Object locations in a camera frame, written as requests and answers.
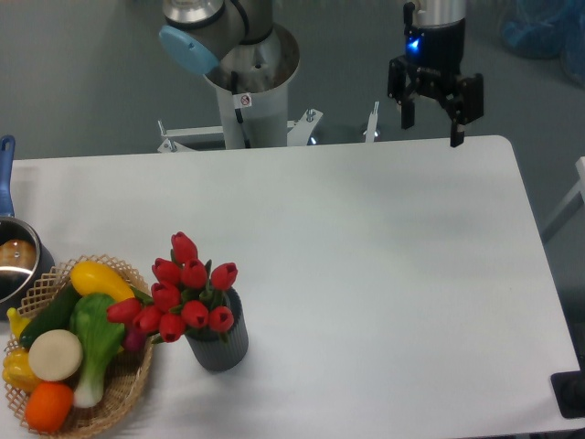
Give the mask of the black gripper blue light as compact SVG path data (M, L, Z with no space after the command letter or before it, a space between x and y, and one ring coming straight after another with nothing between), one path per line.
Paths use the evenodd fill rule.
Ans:
M452 125L450 146L461 145L465 126L484 116L484 76L461 76L465 20L437 26L418 26L405 20L404 55L388 65L387 95L400 109L400 126L415 124L414 96L430 98L447 107Z

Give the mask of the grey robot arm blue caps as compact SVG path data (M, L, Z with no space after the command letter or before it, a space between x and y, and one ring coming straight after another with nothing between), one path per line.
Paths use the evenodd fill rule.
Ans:
M160 43L168 56L215 88L228 149L309 145L322 114L288 120L288 86L300 53L293 35L273 20L270 1L165 1ZM404 52L388 65L387 95L400 125L415 123L415 98L437 102L450 123L450 144L484 115L484 78L464 76L463 1L407 1Z

